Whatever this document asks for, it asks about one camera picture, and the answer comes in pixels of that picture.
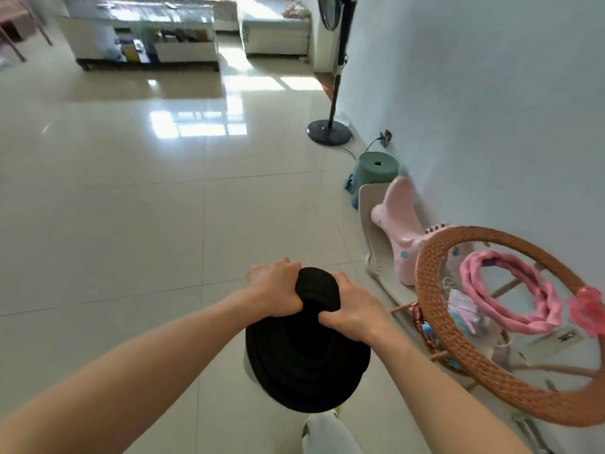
pink fabric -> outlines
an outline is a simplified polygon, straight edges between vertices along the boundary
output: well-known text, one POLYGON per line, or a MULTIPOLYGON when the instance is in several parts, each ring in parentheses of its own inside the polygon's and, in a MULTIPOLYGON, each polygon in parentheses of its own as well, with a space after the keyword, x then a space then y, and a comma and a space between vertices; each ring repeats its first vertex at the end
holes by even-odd
POLYGON ((578 297, 569 297, 569 318, 584 331, 589 338, 605 335, 605 306, 602 294, 593 287, 578 290, 578 297))
POLYGON ((561 325, 563 306, 555 287, 536 268, 525 264, 515 255, 495 250, 473 252, 462 262, 460 274, 466 295, 473 300, 480 312, 498 322, 506 331, 526 335, 548 334, 561 325), (490 266, 506 269, 525 283, 533 295, 534 313, 516 314, 489 295, 479 274, 479 269, 487 259, 495 260, 495 265, 490 266))

pink rocking horse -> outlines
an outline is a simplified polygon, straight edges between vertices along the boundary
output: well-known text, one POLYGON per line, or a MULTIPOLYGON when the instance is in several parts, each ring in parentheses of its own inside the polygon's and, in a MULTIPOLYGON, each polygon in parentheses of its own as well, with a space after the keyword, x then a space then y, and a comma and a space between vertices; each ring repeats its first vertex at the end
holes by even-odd
MULTIPOLYGON (((397 177, 389 185, 382 204, 372 210, 372 221, 381 228, 393 247, 395 270, 399 281, 408 287, 416 284, 416 261, 425 242, 447 223, 422 228, 414 212, 414 190, 405 177, 397 177)), ((450 250, 447 267, 452 274, 459 274, 464 258, 474 251, 473 243, 466 242, 450 250)))

forearm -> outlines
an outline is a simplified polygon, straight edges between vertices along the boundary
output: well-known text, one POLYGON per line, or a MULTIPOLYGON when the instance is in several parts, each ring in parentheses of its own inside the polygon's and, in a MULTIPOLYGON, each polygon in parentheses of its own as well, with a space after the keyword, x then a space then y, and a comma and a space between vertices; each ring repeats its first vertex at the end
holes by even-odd
POLYGON ((530 454, 518 437, 395 327, 370 344, 433 454, 530 454))
POLYGON ((0 424, 0 451, 118 453, 223 347, 259 320, 248 291, 152 330, 85 366, 0 424))

hand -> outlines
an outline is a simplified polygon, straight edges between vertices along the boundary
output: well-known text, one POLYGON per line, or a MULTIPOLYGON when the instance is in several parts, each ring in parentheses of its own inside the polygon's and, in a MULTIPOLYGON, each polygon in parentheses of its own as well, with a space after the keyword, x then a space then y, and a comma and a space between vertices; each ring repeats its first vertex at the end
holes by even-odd
POLYGON ((250 268, 246 290, 254 294, 262 318, 285 317, 303 309, 303 302, 294 291, 301 267, 302 264, 284 258, 250 268))
POLYGON ((351 282, 343 272, 333 272, 338 283, 341 308, 320 312, 320 323, 342 333, 353 341, 371 346, 372 339, 393 327, 382 303, 363 288, 351 282))

power cord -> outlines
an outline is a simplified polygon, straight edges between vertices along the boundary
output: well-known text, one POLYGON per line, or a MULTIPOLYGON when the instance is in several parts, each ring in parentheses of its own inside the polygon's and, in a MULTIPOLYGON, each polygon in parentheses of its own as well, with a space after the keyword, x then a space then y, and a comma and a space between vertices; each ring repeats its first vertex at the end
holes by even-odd
POLYGON ((344 151, 348 152, 351 156, 353 156, 353 159, 357 160, 357 158, 355 157, 355 154, 353 154, 352 152, 347 150, 347 148, 345 148, 344 146, 340 146, 340 145, 338 145, 338 147, 342 148, 344 151))
MULTIPOLYGON (((375 138, 374 140, 372 140, 372 143, 368 145, 368 147, 366 148, 366 150, 364 151, 364 153, 366 153, 370 149, 370 147, 374 144, 374 142, 377 142, 381 138, 382 137, 378 137, 378 138, 375 138)), ((351 156, 353 156, 353 159, 357 160, 357 158, 355 157, 355 154, 353 154, 352 152, 350 152, 349 150, 347 150, 347 148, 345 148, 344 146, 341 146, 341 145, 338 145, 338 147, 342 148, 344 151, 348 152, 351 156)))
POLYGON ((365 153, 365 152, 367 152, 367 151, 370 149, 370 146, 372 146, 372 145, 374 144, 374 142, 377 142, 377 141, 378 141, 378 140, 380 140, 381 138, 382 138, 382 137, 378 137, 378 138, 375 138, 374 140, 372 140, 372 143, 368 145, 368 147, 366 148, 366 151, 364 151, 364 153, 365 153))

